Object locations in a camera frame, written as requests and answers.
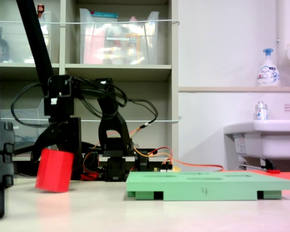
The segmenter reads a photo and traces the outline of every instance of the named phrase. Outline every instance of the black pole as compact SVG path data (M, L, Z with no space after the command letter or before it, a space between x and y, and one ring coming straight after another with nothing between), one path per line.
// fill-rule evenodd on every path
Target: black pole
M54 73L33 0L16 0L16 2L23 20L39 80L42 84L47 84L48 78L53 76ZM46 88L43 88L43 94L47 95Z

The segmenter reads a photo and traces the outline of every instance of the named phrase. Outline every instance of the blue pump cap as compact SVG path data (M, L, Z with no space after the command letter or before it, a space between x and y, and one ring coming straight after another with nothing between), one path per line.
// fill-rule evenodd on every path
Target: blue pump cap
M271 48L266 48L263 50L263 52L265 53L266 56L270 56L271 53L274 52L274 50Z

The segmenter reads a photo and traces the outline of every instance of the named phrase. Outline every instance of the red block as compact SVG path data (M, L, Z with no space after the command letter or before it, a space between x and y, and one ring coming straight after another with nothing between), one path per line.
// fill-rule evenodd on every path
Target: red block
M280 170L266 170L269 174L280 174Z
M43 149L35 187L51 192L67 192L74 154Z

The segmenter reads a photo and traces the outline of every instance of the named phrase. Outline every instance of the clear plastic container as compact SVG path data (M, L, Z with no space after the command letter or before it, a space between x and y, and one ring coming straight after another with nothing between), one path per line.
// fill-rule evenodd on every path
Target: clear plastic container
M148 20L158 16L152 12ZM93 20L89 10L80 9L81 22ZM81 24L81 63L157 64L157 40L157 22Z
M44 12L40 19L41 29L46 43L47 51L52 63L59 62L59 24L51 12ZM1 43L8 46L8 54L0 59L5 63L34 63L30 45L24 25L22 23L0 22Z
M47 124L49 118L44 115L44 100L41 101L37 109L15 109L15 114L18 118L22 119L21 121L31 124ZM16 149L23 146L32 145L40 134L46 129L27 127L16 122L12 116L11 110L0 110L0 118L3 122L13 123Z

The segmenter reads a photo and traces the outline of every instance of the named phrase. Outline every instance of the pipe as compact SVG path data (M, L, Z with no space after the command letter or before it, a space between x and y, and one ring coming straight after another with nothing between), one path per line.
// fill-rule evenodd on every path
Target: pipe
M278 56L277 65L284 86L290 86L290 0L277 0Z

